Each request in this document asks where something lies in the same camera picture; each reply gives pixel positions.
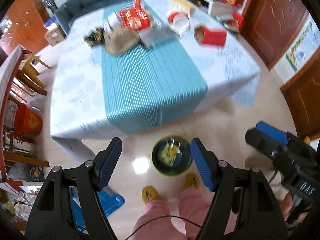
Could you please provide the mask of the person right hand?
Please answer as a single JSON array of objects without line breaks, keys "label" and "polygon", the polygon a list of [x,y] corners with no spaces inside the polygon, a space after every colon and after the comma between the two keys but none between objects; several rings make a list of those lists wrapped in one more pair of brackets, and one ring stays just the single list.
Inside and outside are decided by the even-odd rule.
[{"label": "person right hand", "polygon": [[282,201],[279,202],[281,213],[284,220],[286,221],[290,215],[291,209],[293,207],[293,198],[291,193],[287,193]]}]

